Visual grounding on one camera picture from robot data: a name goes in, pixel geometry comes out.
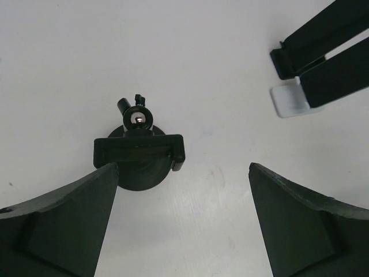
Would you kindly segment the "white folding phone stand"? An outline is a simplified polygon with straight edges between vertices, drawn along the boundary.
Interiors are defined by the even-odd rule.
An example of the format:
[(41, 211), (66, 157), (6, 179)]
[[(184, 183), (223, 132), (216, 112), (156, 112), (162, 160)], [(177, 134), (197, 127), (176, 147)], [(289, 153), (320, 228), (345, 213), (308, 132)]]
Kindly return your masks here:
[(295, 77), (287, 84), (272, 87), (269, 92), (274, 109), (280, 118), (318, 113), (324, 109), (324, 106), (310, 107), (299, 77)]

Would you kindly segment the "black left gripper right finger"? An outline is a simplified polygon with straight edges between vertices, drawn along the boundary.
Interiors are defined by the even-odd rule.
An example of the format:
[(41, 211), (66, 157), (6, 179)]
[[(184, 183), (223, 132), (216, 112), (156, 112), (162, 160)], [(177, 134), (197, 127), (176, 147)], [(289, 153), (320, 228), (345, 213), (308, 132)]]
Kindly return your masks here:
[(273, 276), (368, 276), (368, 210), (258, 163), (248, 178)]

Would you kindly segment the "black folding phone stand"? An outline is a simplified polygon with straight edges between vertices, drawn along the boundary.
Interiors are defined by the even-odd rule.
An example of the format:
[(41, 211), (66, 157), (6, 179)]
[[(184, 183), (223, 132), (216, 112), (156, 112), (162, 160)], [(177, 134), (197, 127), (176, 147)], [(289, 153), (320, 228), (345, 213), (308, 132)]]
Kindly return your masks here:
[(298, 77), (302, 73), (326, 61), (326, 57), (322, 56), (314, 62), (311, 62), (300, 69), (296, 69), (288, 56), (284, 42), (280, 42), (280, 47), (273, 49), (270, 52), (270, 57), (281, 80), (290, 80)]

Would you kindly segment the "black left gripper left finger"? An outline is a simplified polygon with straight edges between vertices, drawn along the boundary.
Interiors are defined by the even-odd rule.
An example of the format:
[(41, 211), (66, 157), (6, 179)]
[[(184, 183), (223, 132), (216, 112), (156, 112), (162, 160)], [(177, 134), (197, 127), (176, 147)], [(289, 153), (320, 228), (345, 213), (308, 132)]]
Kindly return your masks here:
[(1, 276), (94, 276), (117, 186), (110, 163), (1, 208)]

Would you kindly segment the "black round-base clamp stand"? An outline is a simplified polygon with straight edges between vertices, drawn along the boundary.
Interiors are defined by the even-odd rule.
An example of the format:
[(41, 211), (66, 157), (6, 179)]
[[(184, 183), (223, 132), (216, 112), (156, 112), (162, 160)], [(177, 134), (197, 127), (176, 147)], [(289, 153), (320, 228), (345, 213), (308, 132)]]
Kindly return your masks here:
[(135, 95), (135, 105), (122, 98), (117, 107), (122, 125), (108, 137), (94, 140), (94, 167), (116, 163), (118, 186), (131, 191), (154, 188), (171, 170), (179, 171), (186, 158), (183, 136), (165, 134), (155, 126), (140, 94)]

